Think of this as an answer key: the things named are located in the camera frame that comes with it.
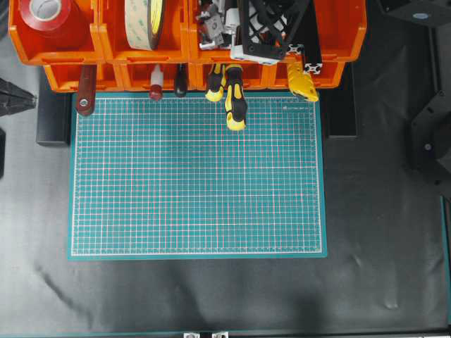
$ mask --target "tape roll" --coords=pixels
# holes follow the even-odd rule
[[[155,50],[163,28],[165,0],[125,0],[125,32],[130,47]]]
[[[61,48],[82,46],[89,25],[74,0],[20,0],[20,15],[25,24]]]

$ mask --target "cutting mat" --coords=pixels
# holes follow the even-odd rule
[[[326,256],[319,105],[248,93],[231,132],[223,103],[165,95],[73,110],[69,259]]]

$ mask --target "brown handle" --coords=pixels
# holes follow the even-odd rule
[[[97,65],[82,65],[78,84],[77,112],[89,116],[94,112],[96,103]]]

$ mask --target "black handle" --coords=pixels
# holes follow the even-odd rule
[[[177,97],[185,97],[188,91],[188,76],[186,73],[186,64],[177,65],[177,74],[174,79],[174,94]]]

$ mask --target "orange bin rack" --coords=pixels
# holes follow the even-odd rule
[[[82,65],[45,65],[44,71],[51,90],[58,93],[76,92]],[[109,63],[97,64],[97,84],[99,92],[121,92],[124,90],[121,70]]]
[[[230,63],[230,51],[202,51],[196,15],[197,0],[190,1],[190,58],[197,63]],[[321,54],[325,61],[350,62],[358,58],[366,33],[366,0],[314,0],[318,20]],[[284,62],[291,62],[288,55]]]
[[[131,49],[127,42],[124,0],[74,0],[89,23],[90,38],[78,50],[58,50],[29,28],[20,17],[20,0],[10,0],[9,31],[23,63],[44,65],[55,92],[76,92],[82,64],[97,64],[97,90],[147,91],[154,64],[164,71],[164,90],[173,89],[178,63],[186,63],[189,90],[206,89],[212,63],[238,63],[247,90],[287,89],[286,63],[299,60],[287,55],[267,66],[230,59],[229,50],[199,49],[198,0],[166,2],[163,31],[156,51]],[[365,0],[314,0],[319,25],[323,70],[313,75],[317,88],[340,84],[346,62],[355,60],[366,33]]]
[[[155,63],[125,63],[118,67],[121,70],[124,90],[129,92],[148,92],[150,90],[150,74]],[[163,90],[174,89],[174,79],[177,71],[177,63],[164,63],[161,70],[164,74]],[[187,65],[188,90],[195,90],[195,66]]]
[[[132,49],[125,33],[124,0],[99,0],[99,34],[110,63],[188,62],[188,2],[166,2],[163,30],[156,51]]]
[[[28,27],[19,11],[20,0],[9,1],[9,34],[16,46],[19,59],[27,65],[82,64],[96,63],[104,60],[99,37],[99,7],[98,0],[75,0],[87,22],[90,37],[83,46],[76,50],[58,49],[48,43],[48,40]]]

